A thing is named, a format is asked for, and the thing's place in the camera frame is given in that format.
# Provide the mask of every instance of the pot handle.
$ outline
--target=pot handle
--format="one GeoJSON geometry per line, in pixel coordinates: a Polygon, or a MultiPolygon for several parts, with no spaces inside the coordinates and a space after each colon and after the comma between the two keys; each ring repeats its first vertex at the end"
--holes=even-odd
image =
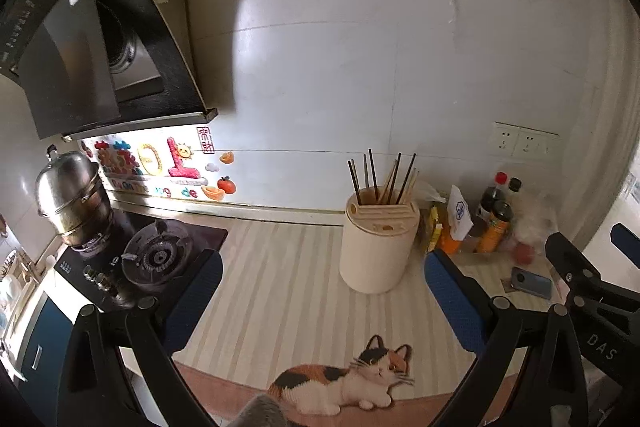
{"type": "Polygon", "coordinates": [[[58,148],[53,144],[47,147],[47,159],[49,159],[49,162],[52,162],[58,159],[58,148]]]}

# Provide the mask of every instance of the black range hood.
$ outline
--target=black range hood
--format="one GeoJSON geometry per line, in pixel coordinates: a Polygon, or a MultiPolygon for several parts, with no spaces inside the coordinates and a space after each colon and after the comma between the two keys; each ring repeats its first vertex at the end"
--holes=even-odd
{"type": "Polygon", "coordinates": [[[153,0],[15,0],[0,24],[0,73],[25,90],[41,138],[207,123],[216,115],[153,0]],[[156,74],[114,84],[105,12],[126,23],[156,74]]]}

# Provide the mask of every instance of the reddish brown counter edge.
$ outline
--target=reddish brown counter edge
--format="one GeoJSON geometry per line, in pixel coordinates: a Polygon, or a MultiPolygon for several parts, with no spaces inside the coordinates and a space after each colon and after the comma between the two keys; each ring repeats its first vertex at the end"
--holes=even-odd
{"type": "MultiPolygon", "coordinates": [[[[213,377],[178,362],[175,362],[175,365],[191,392],[207,412],[214,416],[233,419],[256,394],[264,393],[263,390],[213,377]]],[[[494,402],[484,417],[485,420],[493,419],[502,412],[516,382],[516,377],[517,375],[512,375],[504,379],[494,402]]],[[[388,409],[373,411],[345,407],[338,416],[333,417],[302,416],[291,407],[285,406],[284,409],[290,420],[308,427],[351,427],[353,425],[424,427],[435,418],[450,396],[450,394],[437,394],[398,400],[388,409]]]]}

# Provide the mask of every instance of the gas stove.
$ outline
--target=gas stove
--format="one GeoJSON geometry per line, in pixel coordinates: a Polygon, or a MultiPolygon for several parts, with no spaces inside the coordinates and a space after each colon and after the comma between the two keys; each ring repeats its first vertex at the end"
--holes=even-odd
{"type": "MultiPolygon", "coordinates": [[[[55,270],[102,311],[130,309],[143,297],[153,296],[169,316],[185,292],[197,290],[191,287],[198,274],[213,261],[220,265],[220,277],[213,279],[222,278],[218,250],[226,234],[223,229],[177,219],[114,210],[110,233],[100,251],[88,255],[67,248],[55,270]]],[[[202,299],[208,302],[215,287],[204,289],[202,299]]]]}

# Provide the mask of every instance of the calico cat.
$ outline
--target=calico cat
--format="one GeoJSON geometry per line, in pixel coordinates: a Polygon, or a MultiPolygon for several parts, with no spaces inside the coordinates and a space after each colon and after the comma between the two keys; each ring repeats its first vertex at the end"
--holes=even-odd
{"type": "Polygon", "coordinates": [[[382,338],[373,335],[350,367],[297,365],[276,378],[267,393],[294,406],[300,414],[333,416],[344,405],[364,410],[389,407],[389,387],[414,384],[408,376],[411,353],[408,344],[395,351],[386,349],[382,338]]]}

